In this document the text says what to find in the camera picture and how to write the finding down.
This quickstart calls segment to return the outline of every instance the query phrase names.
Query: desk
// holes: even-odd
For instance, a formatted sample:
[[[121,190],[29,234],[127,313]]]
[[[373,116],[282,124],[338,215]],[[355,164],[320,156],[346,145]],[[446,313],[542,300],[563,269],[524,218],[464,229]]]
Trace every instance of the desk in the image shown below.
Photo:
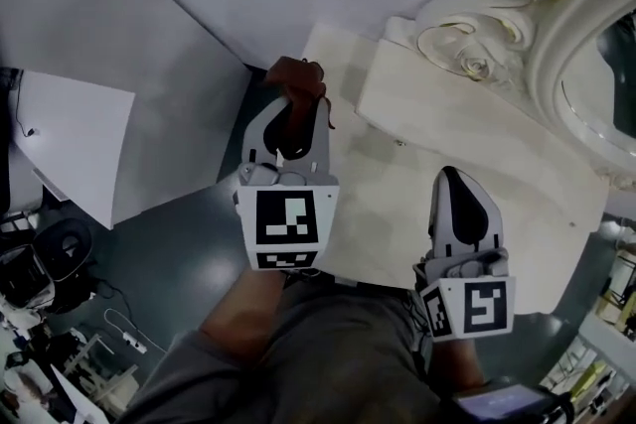
[[[325,70],[332,101],[331,171],[340,198],[326,272],[385,286],[412,288],[412,264],[430,248],[432,184],[445,165],[468,172],[488,191],[504,220],[505,246],[517,277],[517,314],[551,313],[576,267],[589,231],[532,187],[478,166],[409,145],[355,113],[377,43],[318,24],[303,57]]]

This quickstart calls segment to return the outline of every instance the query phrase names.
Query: person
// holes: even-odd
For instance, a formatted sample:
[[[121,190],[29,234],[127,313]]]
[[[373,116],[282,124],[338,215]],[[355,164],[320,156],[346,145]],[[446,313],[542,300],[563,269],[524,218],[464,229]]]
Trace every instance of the person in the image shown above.
[[[436,344],[422,381],[397,290],[284,285],[280,272],[247,269],[118,422],[443,422],[437,394],[484,384],[466,341]]]

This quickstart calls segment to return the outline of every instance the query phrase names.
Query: black object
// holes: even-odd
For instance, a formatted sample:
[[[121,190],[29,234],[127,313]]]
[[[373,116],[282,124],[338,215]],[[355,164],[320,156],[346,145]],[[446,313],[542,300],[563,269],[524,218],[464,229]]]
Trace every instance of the black object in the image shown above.
[[[33,242],[36,234],[31,229],[17,229],[15,231],[0,231],[0,253]]]
[[[552,394],[544,387],[527,387],[505,379],[442,398],[447,422],[458,424],[553,424],[574,421],[570,394]]]
[[[18,79],[20,70],[0,68],[0,215],[11,207],[9,190],[9,141],[11,139],[11,115],[9,90]]]
[[[33,248],[55,282],[72,276],[92,249],[90,231],[78,219],[63,219],[39,233]]]
[[[461,180],[456,168],[446,166],[442,172],[448,179],[453,233],[457,240],[464,244],[478,245],[488,233],[488,215],[475,195]]]
[[[49,276],[31,245],[15,247],[0,258],[0,293],[15,308],[25,308],[49,286]]]
[[[0,255],[0,293],[12,306],[22,309],[51,283],[55,297],[47,304],[52,313],[65,313],[90,298],[97,282],[83,267],[90,255],[92,240],[88,228],[77,219],[63,219],[33,238],[20,231],[21,239],[32,242]],[[16,238],[9,237],[10,245]]]
[[[599,37],[603,44],[598,46],[614,73],[614,127],[632,138],[636,137],[636,67],[632,59],[636,51],[634,16],[633,11],[627,13],[605,29]]]
[[[295,140],[289,140],[283,136],[285,128],[291,119],[293,103],[290,102],[287,104],[287,106],[269,122],[263,133],[263,142],[270,154],[275,155],[278,150],[287,161],[294,161],[305,157],[309,153],[313,142],[316,114],[318,112],[320,99],[320,97],[317,98],[311,104],[311,108],[300,126],[301,132],[297,135],[297,139]]]
[[[25,365],[29,362],[29,356],[26,352],[13,352],[7,355],[7,359],[4,362],[5,369],[12,369],[19,365]]]
[[[636,341],[636,315],[632,315],[625,321],[625,331],[623,331],[629,341]]]

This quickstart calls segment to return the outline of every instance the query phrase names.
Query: black cable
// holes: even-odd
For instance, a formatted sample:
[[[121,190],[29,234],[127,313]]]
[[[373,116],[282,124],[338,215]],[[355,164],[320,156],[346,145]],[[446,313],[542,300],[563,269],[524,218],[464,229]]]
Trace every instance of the black cable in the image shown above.
[[[79,322],[78,323],[78,328],[80,328],[80,327],[84,327],[85,329],[92,329],[94,331],[101,331],[101,332],[105,333],[106,335],[108,335],[109,338],[111,338],[112,340],[114,340],[118,344],[122,343],[122,342],[125,343],[125,341],[120,336],[116,336],[115,334],[113,334],[111,331],[109,331],[108,329],[106,329],[104,327],[88,324],[87,322]]]
[[[610,290],[612,292],[612,295],[614,296],[614,299],[616,299],[616,303],[620,306],[621,304],[625,303],[625,296],[619,294],[618,292],[615,292],[614,290]]]
[[[130,323],[132,324],[132,327],[135,328],[135,334],[133,336],[133,339],[135,341],[138,341],[137,338],[137,332],[139,331],[139,327],[137,326],[137,323],[134,321],[133,317],[132,317],[132,309],[130,309],[130,303],[128,303],[128,298],[126,297],[126,294],[123,293],[119,288],[117,288],[114,285],[111,285],[108,281],[106,281],[105,279],[99,279],[99,278],[95,278],[95,280],[99,283],[102,283],[104,285],[106,285],[108,288],[110,288],[112,290],[112,295],[110,297],[106,297],[104,295],[100,295],[100,297],[102,297],[103,299],[106,300],[110,300],[112,298],[114,298],[115,293],[119,294],[121,296],[121,300],[123,301],[124,306],[126,307],[126,312],[128,313],[128,320],[130,321]]]
[[[11,83],[13,86],[13,83],[15,83],[16,81],[18,82],[18,99],[16,100],[16,122],[17,124],[20,126],[20,130],[22,131],[22,136],[24,136],[25,138],[29,138],[29,136],[31,136],[33,134],[33,130],[29,130],[29,132],[25,132],[24,130],[24,126],[22,125],[22,122],[20,122],[20,119],[18,118],[18,109],[20,108],[20,92],[22,91],[22,75],[24,74],[23,70],[19,70],[12,78],[11,78]]]

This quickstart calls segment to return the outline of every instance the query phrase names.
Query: cable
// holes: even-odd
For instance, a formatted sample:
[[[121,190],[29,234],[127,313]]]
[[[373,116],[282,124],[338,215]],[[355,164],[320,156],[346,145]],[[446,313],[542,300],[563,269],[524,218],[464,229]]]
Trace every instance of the cable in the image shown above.
[[[110,322],[107,318],[107,314],[108,311],[112,311],[113,313],[116,313],[117,315],[119,315],[121,318],[123,318],[126,322],[128,322],[132,328],[134,329],[134,333],[132,334],[132,337],[135,341],[138,340],[137,338],[137,334],[140,334],[141,336],[143,336],[146,340],[148,340],[148,342],[155,347],[157,350],[160,350],[163,353],[167,353],[164,349],[162,349],[159,345],[157,345],[154,341],[152,341],[150,338],[148,338],[148,336],[146,336],[141,329],[139,329],[139,327],[137,327],[137,324],[135,323],[133,317],[132,317],[132,309],[130,308],[130,304],[128,303],[128,298],[126,297],[126,294],[123,293],[119,288],[117,288],[116,286],[110,284],[108,281],[106,281],[105,279],[98,279],[95,278],[97,282],[102,283],[104,285],[106,285],[108,288],[110,288],[112,290],[112,295],[110,297],[106,297],[105,295],[101,295],[102,298],[106,299],[106,300],[110,300],[115,296],[115,293],[119,294],[121,296],[121,300],[123,301],[124,306],[126,307],[126,311],[128,313],[128,316],[126,317],[123,313],[121,313],[120,311],[117,311],[116,309],[113,308],[108,308],[103,312],[103,319],[105,322],[107,322],[110,326],[114,327],[115,329],[117,329],[118,331],[120,331],[122,334],[125,334],[125,332],[123,331],[123,329],[117,327],[115,324],[113,324],[112,322]]]
[[[112,308],[108,308],[103,312],[103,319],[104,321],[109,324],[111,327],[115,327],[118,331],[120,331],[122,334],[125,334],[125,332],[123,331],[123,329],[117,327],[115,324],[113,324],[110,320],[108,320],[108,312],[111,311],[113,313],[116,313],[117,315],[119,315],[121,318],[123,318],[126,322],[128,322],[137,333],[139,333],[141,336],[143,336],[146,341],[148,343],[150,343],[150,345],[152,345],[154,348],[156,348],[157,350],[163,352],[163,353],[167,353],[164,349],[162,349],[159,345],[157,345],[154,341],[152,341],[150,338],[148,338],[145,334],[143,334],[143,332],[141,332],[139,330],[139,328],[134,325],[130,320],[128,320],[126,318],[126,316],[123,313],[120,313],[119,311],[117,311],[116,309],[112,309]]]
[[[106,334],[109,338],[111,338],[114,342],[121,342],[123,341],[123,339],[121,338],[121,336],[116,336],[115,334],[113,334],[111,331],[105,329],[104,327],[99,327],[99,326],[95,326],[93,324],[88,324],[87,322],[79,322],[78,323],[78,329],[79,328],[84,328],[84,329],[91,329],[93,331],[100,331],[104,334]]]
[[[29,136],[33,135],[33,129],[29,129],[29,132],[25,132],[24,126],[20,119],[18,118],[18,109],[20,108],[20,92],[22,91],[22,74],[24,74],[23,70],[19,70],[15,75],[12,76],[12,83],[18,82],[18,99],[16,100],[16,122],[20,126],[20,130],[22,131],[22,136],[25,138],[29,138]]]
[[[132,317],[132,309],[130,308],[130,303],[128,302],[128,298],[126,297],[126,294],[123,293],[119,288],[117,288],[114,285],[111,285],[108,281],[106,281],[105,279],[98,279],[95,278],[96,281],[98,283],[102,283],[104,285],[106,285],[108,288],[110,288],[112,290],[112,295],[110,297],[106,297],[105,295],[102,295],[101,297],[103,297],[106,300],[110,300],[115,296],[115,293],[118,293],[119,296],[121,297],[121,300],[123,301],[124,306],[126,307],[126,312],[128,313],[128,318],[126,318],[126,320],[132,324],[132,327],[135,328],[135,331],[138,331],[139,328],[137,327],[137,324],[134,321],[134,318]]]

